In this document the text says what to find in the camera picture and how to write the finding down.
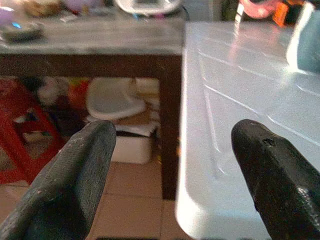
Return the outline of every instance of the dark wooden table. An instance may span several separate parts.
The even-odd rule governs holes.
[[[0,75],[159,79],[162,197],[175,199],[184,19],[136,20],[115,9],[67,23],[59,17],[37,21],[44,38],[0,43]]]

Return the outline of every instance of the table surface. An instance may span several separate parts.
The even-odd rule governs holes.
[[[105,16],[83,16],[62,22],[60,16],[29,18],[44,24],[44,37],[24,43],[0,42],[0,54],[181,55],[183,12],[166,18],[135,19],[116,7]]]
[[[186,26],[176,217],[195,239],[269,238],[232,151],[238,121],[261,122],[320,170],[320,75],[289,67],[291,34],[272,23]]]

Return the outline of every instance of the black rubber grip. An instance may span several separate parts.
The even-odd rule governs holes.
[[[233,152],[273,240],[320,240],[320,174],[285,138],[244,119]]]

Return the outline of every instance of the red plastic stool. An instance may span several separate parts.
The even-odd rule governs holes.
[[[15,122],[28,112],[35,114],[35,121]],[[57,154],[64,145],[56,128],[47,119],[32,94],[12,79],[0,79],[0,146],[15,164],[15,169],[0,171],[0,184],[26,180],[29,184],[40,170]],[[23,133],[48,132],[52,142],[37,159],[32,159],[26,148]]]

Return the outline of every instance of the blue light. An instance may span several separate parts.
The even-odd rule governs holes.
[[[16,23],[16,22],[13,22],[12,25],[18,29],[21,28],[20,24],[19,23]]]

